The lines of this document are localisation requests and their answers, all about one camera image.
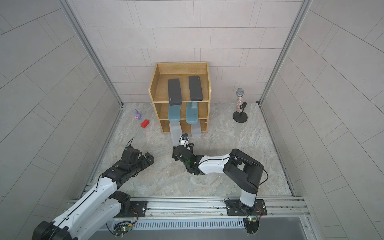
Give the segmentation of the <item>black pencil case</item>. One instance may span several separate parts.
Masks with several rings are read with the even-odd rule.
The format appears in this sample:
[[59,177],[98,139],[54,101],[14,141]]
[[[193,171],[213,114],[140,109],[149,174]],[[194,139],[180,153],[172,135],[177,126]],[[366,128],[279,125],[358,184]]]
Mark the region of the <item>black pencil case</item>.
[[192,102],[203,100],[203,91],[199,76],[189,76],[190,99]]
[[182,90],[179,79],[168,80],[169,105],[182,104]]

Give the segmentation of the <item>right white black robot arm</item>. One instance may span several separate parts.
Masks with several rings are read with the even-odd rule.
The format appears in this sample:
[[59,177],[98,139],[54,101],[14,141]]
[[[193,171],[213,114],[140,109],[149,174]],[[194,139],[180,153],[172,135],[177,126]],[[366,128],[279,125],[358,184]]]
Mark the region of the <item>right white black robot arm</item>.
[[173,147],[173,159],[182,162],[192,175],[225,174],[241,190],[238,206],[234,209],[250,216],[256,210],[256,198],[262,181],[264,166],[254,158],[232,149],[229,154],[209,157],[194,155],[193,144]]

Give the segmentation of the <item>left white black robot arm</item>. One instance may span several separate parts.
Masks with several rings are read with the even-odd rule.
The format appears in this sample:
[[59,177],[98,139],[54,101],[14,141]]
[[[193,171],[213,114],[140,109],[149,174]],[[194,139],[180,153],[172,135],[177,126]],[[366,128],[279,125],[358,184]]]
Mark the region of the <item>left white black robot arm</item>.
[[119,191],[129,179],[154,163],[150,153],[142,154],[128,146],[119,161],[104,171],[84,196],[51,222],[41,222],[33,231],[33,240],[87,240],[112,218],[134,218],[118,224],[114,235],[124,236],[139,217],[145,216],[146,202],[132,202]]

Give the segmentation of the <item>teal pencil case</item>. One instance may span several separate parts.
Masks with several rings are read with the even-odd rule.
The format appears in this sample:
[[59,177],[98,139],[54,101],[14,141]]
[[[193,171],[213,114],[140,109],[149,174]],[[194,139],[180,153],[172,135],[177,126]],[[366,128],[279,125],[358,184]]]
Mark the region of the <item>teal pencil case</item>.
[[186,108],[186,122],[188,124],[196,124],[199,120],[199,104],[190,102]]
[[170,122],[179,122],[181,120],[181,105],[169,105],[168,120]]

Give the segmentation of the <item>frosted white pencil case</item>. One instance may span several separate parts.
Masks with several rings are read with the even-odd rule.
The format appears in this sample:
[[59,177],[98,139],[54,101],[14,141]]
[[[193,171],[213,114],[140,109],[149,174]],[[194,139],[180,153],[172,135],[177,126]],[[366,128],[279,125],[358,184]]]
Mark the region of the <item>frosted white pencil case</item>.
[[182,136],[182,128],[180,122],[170,122],[170,133],[171,133],[171,139],[173,146],[178,146],[180,137]]
[[201,122],[191,124],[191,134],[193,138],[199,138],[202,135]]

